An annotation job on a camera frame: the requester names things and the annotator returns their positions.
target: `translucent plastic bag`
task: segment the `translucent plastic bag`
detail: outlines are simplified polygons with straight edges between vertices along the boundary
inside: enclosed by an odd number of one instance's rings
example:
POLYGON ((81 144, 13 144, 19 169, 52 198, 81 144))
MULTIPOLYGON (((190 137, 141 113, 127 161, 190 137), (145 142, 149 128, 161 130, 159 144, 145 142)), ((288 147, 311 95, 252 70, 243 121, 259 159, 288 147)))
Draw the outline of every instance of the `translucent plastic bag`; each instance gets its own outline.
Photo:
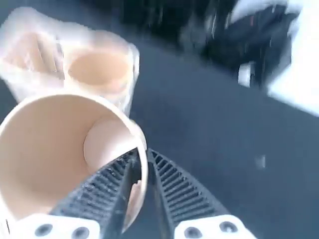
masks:
POLYGON ((0 41, 0 76, 18 102, 56 89, 85 91, 129 115, 139 52, 120 36, 20 7, 1 26, 0 41))

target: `screw hole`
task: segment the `screw hole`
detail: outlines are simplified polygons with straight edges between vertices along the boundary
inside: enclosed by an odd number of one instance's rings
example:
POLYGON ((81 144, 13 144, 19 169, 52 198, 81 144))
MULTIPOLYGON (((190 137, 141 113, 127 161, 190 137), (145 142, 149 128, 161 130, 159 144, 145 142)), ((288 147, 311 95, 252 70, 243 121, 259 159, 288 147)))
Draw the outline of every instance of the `screw hole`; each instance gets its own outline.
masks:
POLYGON ((184 232, 185 237, 189 238, 189 239, 198 239, 201 238, 203 235, 200 232, 200 230, 198 228, 194 228, 194 227, 189 227, 185 230, 184 232))
POLYGON ((72 239, 86 239, 89 237, 90 231, 85 227, 80 227, 72 233, 72 239))
POLYGON ((224 232, 224 233, 235 233, 235 232, 238 231, 238 229, 235 226, 235 224, 233 224, 231 222, 222 222, 219 225, 219 227, 222 230, 222 232, 224 232))
POLYGON ((43 224, 35 230, 34 234, 37 237, 44 237, 52 231, 52 228, 53 228, 53 226, 51 224, 43 224))

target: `paper cup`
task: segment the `paper cup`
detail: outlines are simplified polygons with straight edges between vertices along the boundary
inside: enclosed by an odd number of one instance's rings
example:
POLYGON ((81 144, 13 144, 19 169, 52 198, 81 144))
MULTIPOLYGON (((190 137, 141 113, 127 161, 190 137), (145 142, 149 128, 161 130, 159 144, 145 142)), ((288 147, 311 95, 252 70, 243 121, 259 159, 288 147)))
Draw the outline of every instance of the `paper cup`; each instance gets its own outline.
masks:
POLYGON ((101 166, 138 149, 141 181, 133 187, 124 230, 145 197, 148 163, 141 132, 118 108, 93 95, 30 97, 0 125, 0 213, 14 225, 52 207, 101 166))
POLYGON ((78 45, 62 43, 64 88, 102 96, 129 115, 139 52, 120 36, 89 31, 78 45))

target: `stacked paper cup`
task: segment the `stacked paper cup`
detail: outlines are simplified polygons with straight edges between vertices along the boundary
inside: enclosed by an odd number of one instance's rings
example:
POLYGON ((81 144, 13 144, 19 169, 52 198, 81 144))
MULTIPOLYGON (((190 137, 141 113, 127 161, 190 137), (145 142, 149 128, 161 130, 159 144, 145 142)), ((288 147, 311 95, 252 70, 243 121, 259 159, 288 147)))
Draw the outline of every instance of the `stacked paper cup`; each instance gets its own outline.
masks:
POLYGON ((87 43, 61 46, 64 88, 102 96, 129 115, 139 73, 136 47, 106 31, 92 31, 87 43))
POLYGON ((0 30, 0 76, 18 102, 64 89, 99 95, 129 115, 139 51, 120 36, 14 10, 0 30))

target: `beige paper cup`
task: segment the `beige paper cup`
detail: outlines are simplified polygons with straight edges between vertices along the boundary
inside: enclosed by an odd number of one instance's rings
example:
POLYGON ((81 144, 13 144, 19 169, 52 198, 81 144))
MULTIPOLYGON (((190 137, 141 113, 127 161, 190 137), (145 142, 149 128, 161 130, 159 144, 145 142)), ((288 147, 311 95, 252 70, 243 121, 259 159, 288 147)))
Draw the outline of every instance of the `beige paper cup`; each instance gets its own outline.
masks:
POLYGON ((140 129, 107 100, 65 92, 30 97, 0 125, 0 213, 14 225, 48 213, 92 172, 136 148, 141 181, 133 186, 124 230, 145 197, 148 163, 140 129))

